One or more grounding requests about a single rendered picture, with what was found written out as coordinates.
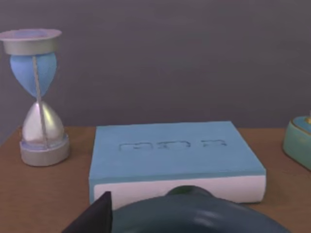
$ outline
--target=brown table surface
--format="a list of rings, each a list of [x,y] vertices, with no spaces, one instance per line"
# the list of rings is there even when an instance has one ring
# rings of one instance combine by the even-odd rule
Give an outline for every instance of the brown table surface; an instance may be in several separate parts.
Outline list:
[[[283,129],[239,129],[267,168],[264,201],[249,205],[293,233],[311,229],[311,173],[281,150]],[[88,205],[95,129],[67,128],[71,156],[56,166],[21,161],[16,131],[0,148],[0,233],[59,233]]]

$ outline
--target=gray wall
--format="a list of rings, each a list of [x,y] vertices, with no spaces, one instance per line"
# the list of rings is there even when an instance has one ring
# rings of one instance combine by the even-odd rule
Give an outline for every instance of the gray wall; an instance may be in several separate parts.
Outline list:
[[[65,125],[285,127],[310,108],[310,9],[310,0],[0,0],[0,31],[63,31],[45,100]],[[1,140],[33,101],[3,55]]]

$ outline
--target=blue book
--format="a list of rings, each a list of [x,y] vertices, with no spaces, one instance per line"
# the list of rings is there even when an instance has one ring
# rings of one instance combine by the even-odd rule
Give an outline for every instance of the blue book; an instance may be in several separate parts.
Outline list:
[[[266,170],[230,121],[99,126],[90,202],[112,192],[113,208],[202,187],[234,202],[260,202]]]

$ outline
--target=hourglass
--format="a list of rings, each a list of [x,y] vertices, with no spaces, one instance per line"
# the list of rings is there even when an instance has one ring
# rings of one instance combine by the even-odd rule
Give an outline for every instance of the hourglass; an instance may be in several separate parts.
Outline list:
[[[12,72],[36,102],[27,113],[20,142],[21,158],[31,166],[57,164],[69,155],[69,138],[56,112],[41,100],[56,73],[56,38],[59,30],[23,29],[0,33],[11,55]]]

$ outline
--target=hourglass top cap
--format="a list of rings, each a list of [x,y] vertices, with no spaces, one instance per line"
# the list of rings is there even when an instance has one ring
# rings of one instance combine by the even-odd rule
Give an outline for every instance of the hourglass top cap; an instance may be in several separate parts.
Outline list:
[[[20,29],[0,33],[0,41],[9,55],[39,55],[56,51],[55,29]]]

